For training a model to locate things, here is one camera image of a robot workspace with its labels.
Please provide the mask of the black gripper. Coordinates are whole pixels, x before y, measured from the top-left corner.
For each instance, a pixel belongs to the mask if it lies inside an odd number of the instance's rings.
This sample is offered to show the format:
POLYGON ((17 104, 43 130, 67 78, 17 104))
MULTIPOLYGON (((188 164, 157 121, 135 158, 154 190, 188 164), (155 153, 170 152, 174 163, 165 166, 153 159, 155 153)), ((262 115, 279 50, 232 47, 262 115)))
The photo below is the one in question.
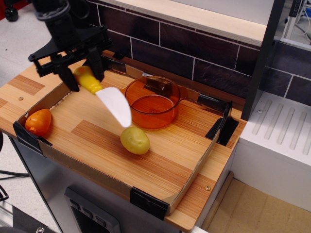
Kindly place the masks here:
POLYGON ((102 52, 112 46, 107 26, 77 28, 69 12, 37 12, 36 17, 45 22, 52 36, 45 46, 28 57, 41 77, 58 73, 71 91, 79 92, 77 81, 68 66, 86 59, 95 78, 100 82, 104 79, 102 52))

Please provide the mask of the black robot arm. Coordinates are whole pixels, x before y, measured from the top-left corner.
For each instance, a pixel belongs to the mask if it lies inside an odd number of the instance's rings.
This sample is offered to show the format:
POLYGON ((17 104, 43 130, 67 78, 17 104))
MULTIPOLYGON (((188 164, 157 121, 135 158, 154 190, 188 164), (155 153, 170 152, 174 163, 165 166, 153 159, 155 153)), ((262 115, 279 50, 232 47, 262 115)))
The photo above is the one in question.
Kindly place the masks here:
POLYGON ((107 26, 86 26, 89 6, 84 0, 34 0, 36 18, 43 21, 52 38, 48 44, 29 56, 37 73, 44 77, 50 73, 60 77, 74 92, 79 87, 69 66, 86 59, 95 78, 102 81, 104 65, 102 52, 112 46, 107 26))

